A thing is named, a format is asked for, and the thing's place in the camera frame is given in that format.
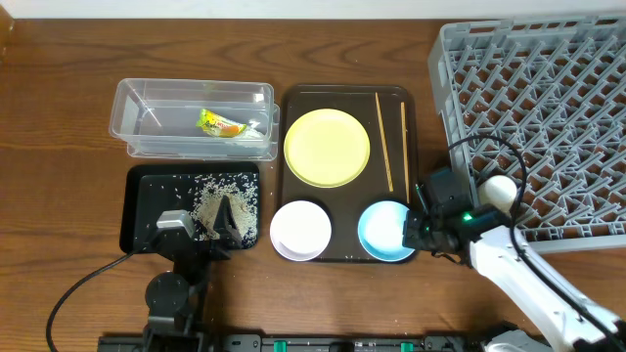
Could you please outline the pile of rice leftovers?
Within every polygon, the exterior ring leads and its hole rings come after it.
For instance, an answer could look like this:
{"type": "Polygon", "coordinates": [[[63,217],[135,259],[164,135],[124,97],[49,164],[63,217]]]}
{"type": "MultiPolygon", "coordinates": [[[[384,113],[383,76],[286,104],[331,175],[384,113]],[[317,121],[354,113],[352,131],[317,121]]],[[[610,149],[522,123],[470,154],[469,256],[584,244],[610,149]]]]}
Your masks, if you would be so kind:
{"type": "Polygon", "coordinates": [[[256,245],[259,232],[259,175],[255,172],[149,175],[140,181],[134,239],[143,240],[163,211],[187,210],[195,225],[194,239],[216,240],[213,223],[223,196],[230,199],[242,247],[256,245]]]}

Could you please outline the blue plastic bowl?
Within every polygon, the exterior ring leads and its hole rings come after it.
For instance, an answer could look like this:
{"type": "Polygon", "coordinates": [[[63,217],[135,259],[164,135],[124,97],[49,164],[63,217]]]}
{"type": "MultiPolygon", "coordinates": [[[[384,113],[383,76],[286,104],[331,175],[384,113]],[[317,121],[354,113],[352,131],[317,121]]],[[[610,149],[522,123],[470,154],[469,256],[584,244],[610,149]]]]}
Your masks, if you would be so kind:
{"type": "Polygon", "coordinates": [[[360,216],[357,235],[362,247],[382,262],[400,262],[414,254],[403,245],[403,231],[409,208],[393,200],[378,201],[360,216]]]}

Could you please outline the white plastic cup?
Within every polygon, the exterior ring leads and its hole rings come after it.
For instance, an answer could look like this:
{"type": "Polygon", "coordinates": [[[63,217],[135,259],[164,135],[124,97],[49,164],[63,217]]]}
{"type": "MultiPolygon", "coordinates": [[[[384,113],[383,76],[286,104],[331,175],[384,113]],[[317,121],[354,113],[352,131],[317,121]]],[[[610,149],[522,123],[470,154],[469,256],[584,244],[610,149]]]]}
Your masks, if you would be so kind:
{"type": "Polygon", "coordinates": [[[504,175],[490,177],[478,187],[479,203],[491,204],[504,213],[510,212],[517,194],[514,180],[504,175]]]}

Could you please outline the white pink bowl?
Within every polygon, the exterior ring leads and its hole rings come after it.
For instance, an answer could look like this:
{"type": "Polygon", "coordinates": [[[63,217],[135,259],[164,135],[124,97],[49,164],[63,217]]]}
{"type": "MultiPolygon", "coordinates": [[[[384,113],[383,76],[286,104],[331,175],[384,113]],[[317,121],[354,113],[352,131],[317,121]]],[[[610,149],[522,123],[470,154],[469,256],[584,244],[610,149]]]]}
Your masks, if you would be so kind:
{"type": "Polygon", "coordinates": [[[308,200],[283,205],[270,224],[270,240],[284,258],[303,262],[320,255],[332,237],[332,222],[327,212],[308,200]]]}

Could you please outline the white tissue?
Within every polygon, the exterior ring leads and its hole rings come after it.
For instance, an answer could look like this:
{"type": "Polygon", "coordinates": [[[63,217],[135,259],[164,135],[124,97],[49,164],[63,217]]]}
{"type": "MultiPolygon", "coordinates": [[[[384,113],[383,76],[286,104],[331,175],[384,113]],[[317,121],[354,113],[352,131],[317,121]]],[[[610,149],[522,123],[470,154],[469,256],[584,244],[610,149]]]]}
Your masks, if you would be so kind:
{"type": "Polygon", "coordinates": [[[256,130],[255,128],[249,125],[246,126],[246,128],[242,131],[240,136],[244,139],[249,139],[249,140],[259,140],[259,139],[265,138],[264,133],[259,132],[258,130],[256,130]]]}

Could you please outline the green yellow snack wrapper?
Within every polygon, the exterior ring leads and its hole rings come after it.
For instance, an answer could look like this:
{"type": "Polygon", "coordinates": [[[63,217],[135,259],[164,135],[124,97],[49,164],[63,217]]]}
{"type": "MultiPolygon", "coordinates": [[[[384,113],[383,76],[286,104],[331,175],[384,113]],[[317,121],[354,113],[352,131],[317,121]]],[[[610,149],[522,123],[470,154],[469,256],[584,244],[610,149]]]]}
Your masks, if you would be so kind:
{"type": "Polygon", "coordinates": [[[247,128],[246,124],[233,121],[211,110],[202,109],[196,126],[209,136],[234,138],[247,128]]]}

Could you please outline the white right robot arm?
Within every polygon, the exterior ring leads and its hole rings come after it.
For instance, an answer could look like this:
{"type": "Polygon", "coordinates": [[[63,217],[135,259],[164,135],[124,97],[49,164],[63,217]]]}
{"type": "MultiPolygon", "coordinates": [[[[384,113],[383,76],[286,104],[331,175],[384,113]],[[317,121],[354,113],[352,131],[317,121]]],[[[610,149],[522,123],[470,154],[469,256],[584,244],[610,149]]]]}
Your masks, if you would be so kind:
{"type": "Polygon", "coordinates": [[[403,244],[471,267],[502,290],[556,351],[625,349],[625,321],[573,286],[492,205],[449,216],[409,210],[403,244]]]}

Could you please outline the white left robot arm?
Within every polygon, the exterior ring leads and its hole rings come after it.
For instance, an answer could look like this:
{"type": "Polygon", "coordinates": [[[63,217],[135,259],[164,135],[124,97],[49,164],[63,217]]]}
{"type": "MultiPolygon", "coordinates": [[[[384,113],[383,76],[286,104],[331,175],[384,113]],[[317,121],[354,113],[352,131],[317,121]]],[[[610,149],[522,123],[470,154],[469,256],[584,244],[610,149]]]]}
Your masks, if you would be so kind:
{"type": "Polygon", "coordinates": [[[170,260],[173,269],[155,276],[146,288],[148,323],[143,351],[213,351],[216,338],[202,326],[210,264],[228,260],[242,247],[231,202],[224,196],[213,221],[216,240],[196,241],[186,210],[164,211],[147,237],[148,249],[170,260]]]}

